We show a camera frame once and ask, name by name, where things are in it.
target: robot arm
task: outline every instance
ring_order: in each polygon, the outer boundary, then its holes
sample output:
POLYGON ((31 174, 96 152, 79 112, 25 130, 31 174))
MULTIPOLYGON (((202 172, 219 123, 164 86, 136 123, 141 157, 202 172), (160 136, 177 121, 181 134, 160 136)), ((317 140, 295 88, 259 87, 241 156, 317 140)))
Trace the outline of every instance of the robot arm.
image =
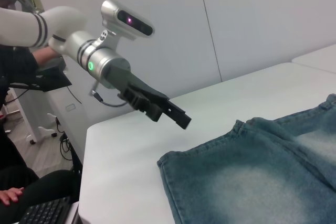
POLYGON ((56 7, 42 14, 0 8, 0 45, 39 47, 51 37, 53 50, 70 56, 105 87, 118 89, 119 97, 135 110, 145 112, 155 122, 165 113, 186 129, 191 118, 166 95, 133 75, 129 62, 115 51, 120 37, 150 37, 153 26, 114 0, 106 0, 101 13, 107 30, 95 39, 83 31, 84 15, 70 7, 56 7))

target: human hand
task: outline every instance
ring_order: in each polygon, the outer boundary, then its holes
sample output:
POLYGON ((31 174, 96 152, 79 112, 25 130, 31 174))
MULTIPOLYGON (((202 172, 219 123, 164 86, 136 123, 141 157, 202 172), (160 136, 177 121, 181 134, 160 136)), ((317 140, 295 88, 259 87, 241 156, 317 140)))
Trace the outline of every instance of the human hand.
POLYGON ((0 200, 6 206, 10 205, 10 200, 13 202, 18 202, 18 196, 23 194, 23 187, 21 188, 11 188, 9 190, 0 191, 0 200))

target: white wall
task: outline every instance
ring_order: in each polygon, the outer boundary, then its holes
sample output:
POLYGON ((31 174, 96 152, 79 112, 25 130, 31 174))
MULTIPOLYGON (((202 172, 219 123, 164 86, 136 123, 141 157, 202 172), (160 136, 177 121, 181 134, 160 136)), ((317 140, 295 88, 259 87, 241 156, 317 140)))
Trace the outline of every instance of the white wall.
MULTIPOLYGON (((98 36, 103 30, 100 7, 104 0, 41 1, 45 9, 59 5, 75 7, 89 18, 88 31, 98 36)), ((134 42, 123 39, 117 50, 129 60, 132 71, 139 78, 170 97, 220 82, 203 0, 118 1, 155 26, 153 38, 139 38, 134 42)), ((69 79, 80 96, 91 124, 131 110, 129 107, 108 108, 89 97, 93 78, 71 59, 65 61, 69 68, 69 79)), ((106 102, 121 102, 117 98, 117 91, 103 87, 98 91, 106 102)))
POLYGON ((205 0, 223 80, 336 42, 335 0, 205 0))

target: keyboard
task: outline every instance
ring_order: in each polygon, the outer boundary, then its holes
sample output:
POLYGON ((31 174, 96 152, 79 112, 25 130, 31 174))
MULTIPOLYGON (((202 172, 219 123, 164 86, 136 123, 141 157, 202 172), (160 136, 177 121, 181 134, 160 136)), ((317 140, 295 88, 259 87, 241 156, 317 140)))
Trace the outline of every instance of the keyboard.
POLYGON ((63 224, 70 206, 70 197, 31 206, 19 224, 63 224))

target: floor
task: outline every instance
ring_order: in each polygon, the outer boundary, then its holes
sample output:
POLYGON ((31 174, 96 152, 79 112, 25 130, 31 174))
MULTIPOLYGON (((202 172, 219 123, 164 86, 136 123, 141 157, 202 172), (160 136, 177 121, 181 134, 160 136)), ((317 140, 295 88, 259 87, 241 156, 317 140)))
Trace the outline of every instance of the floor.
MULTIPOLYGON (((5 123, 5 130, 11 130, 8 135, 9 138, 21 153, 27 166, 33 169, 39 177, 43 177, 55 170, 69 170, 72 168, 72 161, 65 160, 60 153, 59 137, 61 134, 58 134, 55 138, 50 136, 41 142, 31 145, 29 142, 26 142, 26 137, 29 135, 29 132, 20 113, 8 116, 8 121, 5 123)), ((64 156, 71 159, 70 152, 64 153, 64 156)))

